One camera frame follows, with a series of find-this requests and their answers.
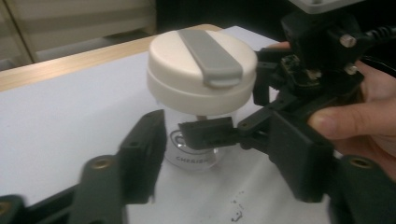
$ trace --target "hand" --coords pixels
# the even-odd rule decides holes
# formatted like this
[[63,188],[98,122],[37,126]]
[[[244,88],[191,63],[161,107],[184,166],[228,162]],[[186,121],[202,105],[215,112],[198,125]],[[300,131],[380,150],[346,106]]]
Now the hand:
[[308,124],[332,140],[341,154],[371,159],[396,180],[396,78],[361,62],[356,65],[364,75],[363,102],[321,109]]

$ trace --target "table surface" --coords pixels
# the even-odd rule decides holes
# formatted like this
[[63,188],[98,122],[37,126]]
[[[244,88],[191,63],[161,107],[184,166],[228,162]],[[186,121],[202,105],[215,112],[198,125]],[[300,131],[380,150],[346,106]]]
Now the table surface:
[[[232,35],[255,50],[275,43],[240,27],[195,28]],[[77,184],[86,161],[117,152],[141,116],[159,108],[146,88],[151,39],[0,73],[0,195],[37,203]],[[250,100],[235,120],[258,108]],[[166,124],[175,122],[167,116]],[[297,202],[265,154],[225,150],[204,172],[164,161],[155,203],[128,205],[130,223],[329,223],[327,199]]]

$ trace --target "white lid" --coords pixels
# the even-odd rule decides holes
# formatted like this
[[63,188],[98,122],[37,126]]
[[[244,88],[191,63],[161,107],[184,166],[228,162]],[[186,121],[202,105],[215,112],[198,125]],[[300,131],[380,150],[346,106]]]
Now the white lid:
[[193,115],[220,115],[245,104],[257,57],[244,42],[212,31],[158,35],[148,51],[148,89],[162,104]]

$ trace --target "wooden edge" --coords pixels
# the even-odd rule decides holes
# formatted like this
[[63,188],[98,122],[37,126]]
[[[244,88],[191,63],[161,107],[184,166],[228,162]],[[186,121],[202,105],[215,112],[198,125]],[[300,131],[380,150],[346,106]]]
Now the wooden edge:
[[[210,24],[193,26],[189,29],[221,30],[221,28]],[[155,36],[150,36],[102,49],[94,49],[59,59],[45,61],[43,63],[34,63],[0,72],[0,91],[6,91],[38,81],[70,74],[81,69],[144,52],[148,50],[149,43],[154,37]]]

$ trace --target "white table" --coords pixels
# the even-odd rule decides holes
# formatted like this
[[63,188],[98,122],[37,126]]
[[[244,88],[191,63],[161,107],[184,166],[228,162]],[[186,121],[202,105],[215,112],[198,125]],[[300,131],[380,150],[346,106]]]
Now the white table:
[[[255,50],[275,41],[222,32]],[[115,154],[140,117],[158,109],[146,88],[146,52],[0,92],[0,195],[27,205],[77,184],[89,159]],[[248,102],[242,119],[258,109]],[[205,172],[163,162],[155,203],[128,205],[130,223],[326,224],[324,203],[297,202],[265,154],[231,147]]]

